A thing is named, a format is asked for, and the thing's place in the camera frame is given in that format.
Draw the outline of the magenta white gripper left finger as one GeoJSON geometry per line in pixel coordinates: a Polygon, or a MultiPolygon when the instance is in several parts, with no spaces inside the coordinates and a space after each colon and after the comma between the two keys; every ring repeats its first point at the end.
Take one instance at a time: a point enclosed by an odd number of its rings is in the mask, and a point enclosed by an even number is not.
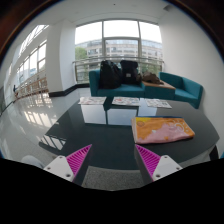
{"type": "Polygon", "coordinates": [[[59,155],[44,170],[69,182],[82,182],[89,165],[92,145],[87,145],[68,156],[59,155]]]}

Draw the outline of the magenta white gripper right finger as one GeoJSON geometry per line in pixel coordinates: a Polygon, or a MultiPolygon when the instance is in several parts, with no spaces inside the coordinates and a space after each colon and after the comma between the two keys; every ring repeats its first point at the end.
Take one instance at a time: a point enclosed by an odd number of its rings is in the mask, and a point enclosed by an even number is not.
{"type": "Polygon", "coordinates": [[[159,156],[140,145],[135,145],[135,159],[144,182],[154,182],[182,169],[168,155],[159,156]]]}

